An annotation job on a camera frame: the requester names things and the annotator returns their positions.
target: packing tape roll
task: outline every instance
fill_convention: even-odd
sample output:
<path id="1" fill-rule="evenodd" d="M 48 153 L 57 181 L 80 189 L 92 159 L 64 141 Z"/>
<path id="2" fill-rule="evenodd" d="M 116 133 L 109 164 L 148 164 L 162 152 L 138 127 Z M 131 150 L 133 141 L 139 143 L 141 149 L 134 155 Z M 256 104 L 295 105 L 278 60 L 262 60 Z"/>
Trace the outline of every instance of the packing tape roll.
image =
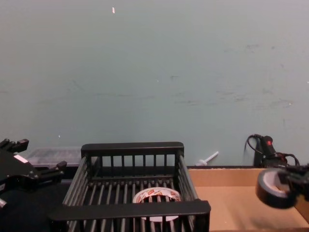
<path id="1" fill-rule="evenodd" d="M 132 202 L 133 203 L 140 203 L 145 198 L 151 197 L 151 196 L 166 196 L 171 199 L 174 199 L 175 201 L 179 202 L 181 200 L 180 194 L 178 191 L 173 190 L 171 188 L 164 188 L 164 187 L 155 187 L 155 188 L 146 188 L 140 192 L 138 192 L 134 197 Z M 178 218 L 178 216 L 167 216 L 166 221 L 172 221 L 174 219 Z M 150 217 L 150 221 L 153 222 L 162 222 L 162 217 Z"/>
<path id="2" fill-rule="evenodd" d="M 271 207 L 287 209 L 295 205 L 296 196 L 290 192 L 288 185 L 281 184 L 278 172 L 284 170 L 273 168 L 261 171 L 257 180 L 256 195 Z"/>

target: black wire basket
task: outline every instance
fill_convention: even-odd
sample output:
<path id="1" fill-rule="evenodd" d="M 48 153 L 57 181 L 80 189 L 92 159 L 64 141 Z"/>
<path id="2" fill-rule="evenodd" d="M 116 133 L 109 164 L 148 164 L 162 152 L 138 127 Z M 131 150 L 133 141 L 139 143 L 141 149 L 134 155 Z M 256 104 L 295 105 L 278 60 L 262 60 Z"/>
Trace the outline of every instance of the black wire basket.
<path id="1" fill-rule="evenodd" d="M 179 142 L 84 145 L 63 204 L 49 214 L 51 230 L 208 232 L 211 208 L 197 197 L 183 151 Z M 137 192 L 150 187 L 174 189 L 182 200 L 153 196 L 132 203 Z M 168 216 L 178 217 L 167 221 Z"/>

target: black electrical tape roll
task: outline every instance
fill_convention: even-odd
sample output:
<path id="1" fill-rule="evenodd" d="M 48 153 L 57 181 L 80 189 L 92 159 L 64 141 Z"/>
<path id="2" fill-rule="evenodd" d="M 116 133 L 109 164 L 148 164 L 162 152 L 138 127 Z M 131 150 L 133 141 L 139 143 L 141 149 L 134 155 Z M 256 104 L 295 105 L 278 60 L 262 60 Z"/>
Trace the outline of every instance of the black electrical tape roll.
<path id="1" fill-rule="evenodd" d="M 257 179 L 256 195 L 265 204 L 279 209 L 287 209 L 295 205 L 296 195 L 289 190 L 279 190 L 280 183 L 278 172 L 282 169 L 263 170 Z"/>

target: white label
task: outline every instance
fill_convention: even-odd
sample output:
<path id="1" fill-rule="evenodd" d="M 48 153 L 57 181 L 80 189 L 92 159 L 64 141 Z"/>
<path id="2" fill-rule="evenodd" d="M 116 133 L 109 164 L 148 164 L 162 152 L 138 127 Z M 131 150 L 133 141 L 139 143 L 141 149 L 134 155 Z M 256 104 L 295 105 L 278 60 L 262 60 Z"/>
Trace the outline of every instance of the white label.
<path id="1" fill-rule="evenodd" d="M 0 191 L 4 190 L 4 188 L 5 188 L 5 184 L 0 185 Z"/>
<path id="2" fill-rule="evenodd" d="M 27 163 L 28 160 L 26 160 L 25 158 L 21 157 L 20 155 L 16 155 L 14 156 L 16 159 L 18 159 L 19 161 L 22 161 L 23 163 Z"/>

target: cardboard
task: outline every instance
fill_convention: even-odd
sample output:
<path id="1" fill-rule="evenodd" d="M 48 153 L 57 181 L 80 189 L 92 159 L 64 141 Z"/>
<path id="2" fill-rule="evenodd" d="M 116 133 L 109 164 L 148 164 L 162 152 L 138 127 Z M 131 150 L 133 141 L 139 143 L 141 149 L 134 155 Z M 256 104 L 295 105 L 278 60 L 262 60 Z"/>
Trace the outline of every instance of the cardboard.
<path id="1" fill-rule="evenodd" d="M 255 185 L 262 170 L 189 170 L 198 197 L 211 205 L 210 231 L 309 232 L 308 202 L 299 200 L 294 208 L 282 210 L 257 198 Z"/>

